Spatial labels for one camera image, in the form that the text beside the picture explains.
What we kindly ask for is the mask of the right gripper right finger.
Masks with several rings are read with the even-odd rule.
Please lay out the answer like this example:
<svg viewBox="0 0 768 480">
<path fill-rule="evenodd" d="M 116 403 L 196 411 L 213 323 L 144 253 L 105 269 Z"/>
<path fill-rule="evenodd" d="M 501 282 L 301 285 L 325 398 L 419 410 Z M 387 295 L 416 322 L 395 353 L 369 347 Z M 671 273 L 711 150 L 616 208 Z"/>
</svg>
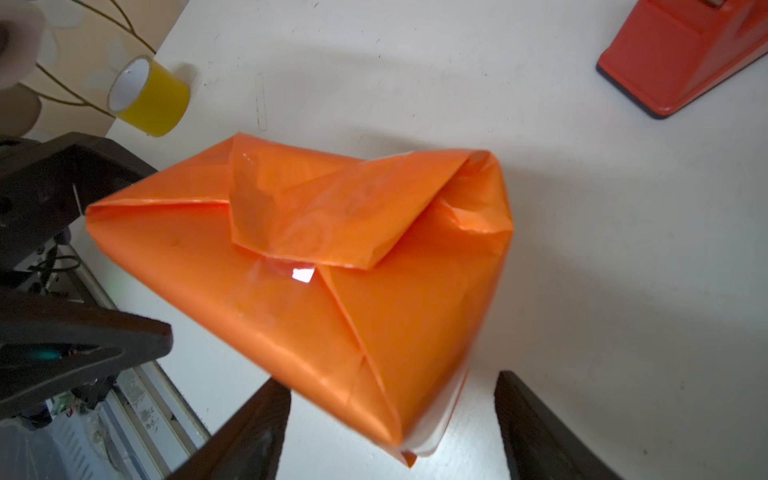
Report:
<svg viewBox="0 0 768 480">
<path fill-rule="evenodd" d="M 512 371 L 501 371 L 494 406 L 513 479 L 619 480 Z"/>
</svg>

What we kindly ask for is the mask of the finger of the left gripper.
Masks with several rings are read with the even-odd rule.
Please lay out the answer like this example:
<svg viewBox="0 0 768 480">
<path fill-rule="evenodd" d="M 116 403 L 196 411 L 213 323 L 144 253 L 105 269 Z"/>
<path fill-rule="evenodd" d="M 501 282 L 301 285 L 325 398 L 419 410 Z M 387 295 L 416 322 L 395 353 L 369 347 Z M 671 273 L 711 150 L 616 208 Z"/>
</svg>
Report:
<svg viewBox="0 0 768 480">
<path fill-rule="evenodd" d="M 1 268 L 14 269 L 85 208 L 156 169 L 117 142 L 72 132 L 1 137 Z"/>
<path fill-rule="evenodd" d="M 166 356 L 172 327 L 113 309 L 1 290 L 1 417 Z"/>
</svg>

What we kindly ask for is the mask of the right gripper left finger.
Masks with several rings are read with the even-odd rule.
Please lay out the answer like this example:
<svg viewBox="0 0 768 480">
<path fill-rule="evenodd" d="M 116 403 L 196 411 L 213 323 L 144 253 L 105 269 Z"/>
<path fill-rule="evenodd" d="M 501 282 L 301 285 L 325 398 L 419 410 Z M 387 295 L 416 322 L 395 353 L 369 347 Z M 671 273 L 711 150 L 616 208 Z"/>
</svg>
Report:
<svg viewBox="0 0 768 480">
<path fill-rule="evenodd" d="M 271 378 L 171 479 L 257 479 L 277 476 L 291 391 Z"/>
</svg>

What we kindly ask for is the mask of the yellow orange wrapping paper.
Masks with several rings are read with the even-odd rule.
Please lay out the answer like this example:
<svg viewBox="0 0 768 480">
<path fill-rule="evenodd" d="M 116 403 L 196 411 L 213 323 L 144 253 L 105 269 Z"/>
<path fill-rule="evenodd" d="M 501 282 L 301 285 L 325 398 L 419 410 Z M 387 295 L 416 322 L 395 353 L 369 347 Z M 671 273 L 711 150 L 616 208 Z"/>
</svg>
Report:
<svg viewBox="0 0 768 480">
<path fill-rule="evenodd" d="M 431 454 L 514 231 L 486 150 L 236 134 L 86 211 L 116 264 L 406 465 Z"/>
</svg>

